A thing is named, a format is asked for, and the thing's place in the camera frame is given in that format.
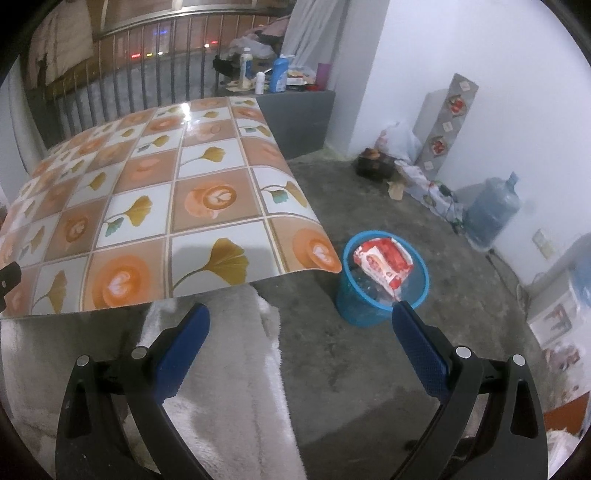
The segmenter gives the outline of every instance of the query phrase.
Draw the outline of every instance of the plastic bottle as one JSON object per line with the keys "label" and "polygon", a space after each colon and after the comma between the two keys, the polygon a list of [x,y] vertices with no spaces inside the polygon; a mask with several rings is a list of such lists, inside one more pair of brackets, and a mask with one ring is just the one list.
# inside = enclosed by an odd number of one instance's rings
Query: plastic bottle
{"label": "plastic bottle", "polygon": [[251,49],[246,47],[240,55],[240,88],[247,90],[250,87],[250,78],[252,77],[252,54]]}
{"label": "plastic bottle", "polygon": [[515,193],[519,178],[513,172],[509,180],[487,179],[484,191],[464,215],[464,230],[473,247],[487,251],[513,216],[521,202]]}
{"label": "plastic bottle", "polygon": [[287,72],[290,69],[290,60],[281,55],[275,62],[273,62],[273,74],[271,75],[271,83],[269,90],[272,93],[285,92],[287,90]]}
{"label": "plastic bottle", "polygon": [[256,74],[255,94],[262,95],[265,93],[265,73],[259,72]]}

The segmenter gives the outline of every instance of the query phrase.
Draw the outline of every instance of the white fluffy rug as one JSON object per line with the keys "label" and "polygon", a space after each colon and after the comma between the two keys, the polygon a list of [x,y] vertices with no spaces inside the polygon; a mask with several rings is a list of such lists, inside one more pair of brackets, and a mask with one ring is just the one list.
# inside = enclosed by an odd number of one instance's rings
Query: white fluffy rug
{"label": "white fluffy rug", "polygon": [[[164,403],[177,430],[215,480],[305,479],[281,380],[278,310],[248,285],[152,304],[138,345],[177,325],[195,302],[212,325],[176,397]],[[14,424],[54,475],[55,433],[76,358],[114,358],[125,312],[0,324],[6,391]],[[133,419],[125,431],[139,463],[155,468]]]}

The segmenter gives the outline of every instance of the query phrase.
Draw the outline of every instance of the plastic bag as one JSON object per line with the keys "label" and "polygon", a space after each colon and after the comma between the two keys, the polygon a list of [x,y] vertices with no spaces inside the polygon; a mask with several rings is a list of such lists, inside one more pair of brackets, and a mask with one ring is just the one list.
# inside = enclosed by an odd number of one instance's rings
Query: plastic bag
{"label": "plastic bag", "polygon": [[230,43],[227,59],[235,54],[242,54],[245,48],[250,48],[252,56],[256,59],[276,58],[275,52],[269,45],[262,44],[256,40],[256,35],[251,34],[246,37],[235,38]]}
{"label": "plastic bag", "polygon": [[405,120],[400,120],[382,130],[375,148],[390,157],[414,165],[422,149],[421,141],[414,135]]}

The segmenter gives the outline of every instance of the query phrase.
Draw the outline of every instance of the wall switch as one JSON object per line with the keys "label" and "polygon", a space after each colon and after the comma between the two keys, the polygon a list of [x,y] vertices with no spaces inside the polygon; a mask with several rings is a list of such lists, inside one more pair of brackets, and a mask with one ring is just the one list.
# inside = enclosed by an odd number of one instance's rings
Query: wall switch
{"label": "wall switch", "polygon": [[532,240],[535,243],[535,246],[538,247],[540,253],[544,256],[546,260],[549,260],[556,254],[556,250],[552,245],[552,242],[548,240],[545,233],[542,230],[538,230]]}

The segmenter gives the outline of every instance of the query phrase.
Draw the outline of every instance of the orange checkered tablecloth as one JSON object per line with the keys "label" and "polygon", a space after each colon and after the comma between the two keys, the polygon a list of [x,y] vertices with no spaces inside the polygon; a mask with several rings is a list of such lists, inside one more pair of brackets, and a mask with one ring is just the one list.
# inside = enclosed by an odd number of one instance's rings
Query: orange checkered tablecloth
{"label": "orange checkered tablecloth", "polygon": [[119,307],[341,264],[255,99],[132,113],[51,149],[0,231],[3,317]]}

